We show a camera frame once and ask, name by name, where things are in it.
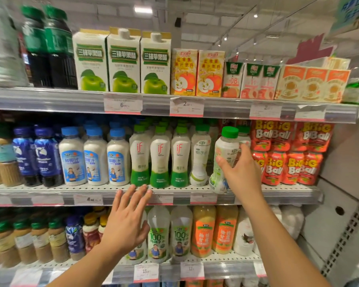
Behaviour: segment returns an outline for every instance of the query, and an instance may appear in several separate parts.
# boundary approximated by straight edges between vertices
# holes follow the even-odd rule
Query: drink carton
[[[241,83],[244,64],[242,62],[225,62],[224,83],[222,87],[223,97],[238,99],[241,92]]]
[[[141,38],[141,92],[170,94],[170,33],[143,32]]]
[[[318,101],[325,90],[325,81],[328,70],[308,67],[304,78],[300,98],[302,101]]]
[[[224,63],[224,51],[199,51],[196,96],[221,96]]]
[[[141,31],[110,27],[108,68],[110,91],[141,92]]]
[[[172,86],[170,94],[178,96],[196,95],[198,50],[172,50]]]
[[[78,89],[109,91],[106,37],[109,31],[80,29],[73,35]]]
[[[262,70],[262,64],[245,63],[241,86],[241,99],[258,99]]]
[[[274,99],[282,101],[302,101],[301,91],[307,67],[285,65],[281,67]]]
[[[317,101],[340,103],[350,72],[350,70],[329,70],[324,95]]]
[[[263,76],[260,82],[258,92],[258,99],[273,100],[275,96],[275,89],[278,83],[280,66],[264,65]]]

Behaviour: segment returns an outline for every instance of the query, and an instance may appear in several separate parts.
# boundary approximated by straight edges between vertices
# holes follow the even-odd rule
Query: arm
[[[270,285],[330,287],[269,208],[262,194],[259,165],[246,145],[241,145],[241,150],[234,168],[220,156],[216,161],[249,216]]]
[[[152,196],[152,191],[146,192],[146,189],[143,185],[133,194],[135,186],[131,185],[124,195],[121,190],[117,191],[101,243],[47,286],[101,286],[121,258],[141,244],[149,233],[147,221],[141,228],[142,213]]]

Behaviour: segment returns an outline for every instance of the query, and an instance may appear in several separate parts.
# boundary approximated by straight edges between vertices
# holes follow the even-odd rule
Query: hand
[[[112,211],[100,243],[100,246],[113,256],[125,256],[141,244],[150,231],[146,220],[141,227],[141,219],[145,206],[152,196],[152,190],[146,191],[146,184],[136,192],[134,192],[135,188],[135,185],[131,185],[124,195],[121,190],[117,191],[113,201]]]
[[[248,146],[241,144],[241,156],[234,168],[221,156],[215,161],[225,174],[231,191],[245,207],[253,199],[264,199],[261,188],[261,169]]]

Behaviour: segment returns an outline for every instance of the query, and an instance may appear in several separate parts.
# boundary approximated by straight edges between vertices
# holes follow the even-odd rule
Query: red can
[[[320,153],[306,152],[298,183],[314,185],[321,168],[323,155]]]
[[[310,122],[298,122],[295,138],[291,143],[292,151],[306,151],[310,139]]]
[[[279,152],[289,151],[294,128],[294,122],[275,121],[273,136],[271,138],[271,149]]]
[[[293,185],[297,183],[303,163],[304,163],[303,152],[287,153],[286,163],[284,165],[281,182],[289,185]]]
[[[262,177],[262,183],[276,186],[281,182],[282,171],[286,162],[286,153],[270,151],[268,153],[266,168]]]
[[[310,152],[318,153],[326,152],[332,137],[333,130],[334,124],[311,123],[310,140],[307,146],[307,150]]]
[[[267,152],[264,151],[251,151],[252,155],[253,155],[253,159],[255,160],[255,162],[258,163],[259,167],[261,168],[261,179],[263,178],[263,174],[264,174],[264,168],[266,167],[266,161],[267,161]]]
[[[251,122],[251,149],[254,151],[269,151],[273,136],[274,121],[253,120]]]

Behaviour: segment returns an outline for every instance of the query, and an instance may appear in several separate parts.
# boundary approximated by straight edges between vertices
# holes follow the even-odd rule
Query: store shelf
[[[143,99],[142,115],[168,116],[171,95],[114,93],[120,97]],[[204,117],[249,119],[250,108],[258,100],[204,98]],[[270,101],[282,105],[281,120],[293,121],[295,112],[300,105],[311,103]],[[325,104],[326,122],[356,123],[359,106],[347,104]],[[103,93],[96,91],[75,91],[67,89],[41,88],[0,88],[0,109],[2,110],[33,110],[47,112],[81,112],[104,113]]]
[[[207,258],[197,258],[190,255],[188,262],[203,262],[205,279],[223,279],[223,278],[251,278],[256,277],[254,262],[261,261],[261,258],[254,253],[250,256],[243,257],[231,251],[227,255],[220,255],[213,252]],[[0,267],[0,286],[9,286],[14,274],[19,268],[37,268],[42,269],[43,274],[38,286],[44,286],[49,283],[49,279],[53,270],[65,270],[73,265],[75,262],[71,259],[64,263],[57,264],[54,261],[47,264],[39,264],[35,262],[29,265],[19,264],[14,268],[5,269]],[[112,284],[128,284],[133,283],[134,265],[125,263],[122,259],[113,271]],[[179,281],[180,278],[180,263],[174,262],[171,259],[160,264],[160,281]]]
[[[61,185],[55,188],[45,188],[44,186],[29,188],[24,185],[7,188],[4,185],[0,185],[0,206],[10,206],[11,204],[13,206],[33,206],[32,198],[35,199],[35,197],[37,197],[37,205],[53,204],[51,201],[54,198],[62,197],[64,205],[70,206],[75,205],[74,196],[80,194],[88,196],[100,194],[104,205],[112,205],[116,190],[122,189],[126,191],[128,188],[129,185],[115,187],[110,184],[101,186],[89,184],[80,186]],[[169,186],[165,189],[152,188],[152,190],[153,197],[150,203],[162,202],[173,205],[197,204],[193,202],[196,199],[195,195],[197,195],[198,199],[201,199],[200,196],[204,195],[205,201],[214,198],[212,204],[240,204],[232,192],[228,191],[227,193],[216,195],[207,185],[202,187],[190,185],[186,188]],[[262,191],[269,204],[319,204],[323,202],[323,194],[315,186],[301,184],[267,186],[263,184]]]

